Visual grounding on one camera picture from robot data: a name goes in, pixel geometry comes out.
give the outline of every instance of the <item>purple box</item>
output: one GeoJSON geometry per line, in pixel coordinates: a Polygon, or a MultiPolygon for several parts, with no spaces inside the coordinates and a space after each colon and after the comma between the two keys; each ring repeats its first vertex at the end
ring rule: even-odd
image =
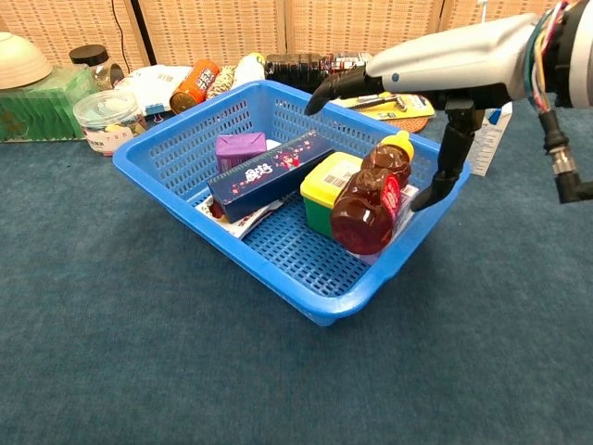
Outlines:
{"type": "Polygon", "coordinates": [[[223,173],[266,152],[264,133],[228,134],[216,138],[214,144],[219,172],[223,173]]]}

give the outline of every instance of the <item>yellow container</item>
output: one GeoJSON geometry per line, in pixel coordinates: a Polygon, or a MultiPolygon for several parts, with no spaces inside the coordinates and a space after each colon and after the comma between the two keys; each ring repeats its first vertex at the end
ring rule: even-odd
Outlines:
{"type": "Polygon", "coordinates": [[[311,171],[300,185],[308,226],[332,237],[330,216],[334,202],[350,177],[360,170],[361,158],[335,152],[311,171]]]}

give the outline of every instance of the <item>blue carpet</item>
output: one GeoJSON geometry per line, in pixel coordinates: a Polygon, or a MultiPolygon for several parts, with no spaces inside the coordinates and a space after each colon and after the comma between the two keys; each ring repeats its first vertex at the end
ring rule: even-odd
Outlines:
{"type": "MultiPolygon", "coordinates": [[[[560,116],[593,177],[593,112],[560,116]]],[[[326,329],[85,143],[0,146],[0,443],[593,443],[593,202],[558,204],[541,146],[517,104],[488,176],[326,329]]]]}

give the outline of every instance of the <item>metal connector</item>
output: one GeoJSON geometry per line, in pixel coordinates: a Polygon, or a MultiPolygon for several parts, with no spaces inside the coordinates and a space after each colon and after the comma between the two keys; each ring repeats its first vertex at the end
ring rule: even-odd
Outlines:
{"type": "Polygon", "coordinates": [[[558,146],[552,148],[548,154],[552,158],[552,171],[555,176],[561,173],[576,172],[576,162],[571,155],[569,146],[558,146]]]}

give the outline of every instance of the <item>glass jar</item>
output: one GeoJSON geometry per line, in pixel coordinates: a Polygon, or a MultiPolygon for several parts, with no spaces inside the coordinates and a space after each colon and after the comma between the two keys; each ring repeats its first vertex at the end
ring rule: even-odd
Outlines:
{"type": "Polygon", "coordinates": [[[120,65],[109,58],[107,49],[101,44],[86,44],[69,52],[70,60],[75,65],[86,65],[99,87],[99,90],[111,90],[124,78],[120,65]]]}

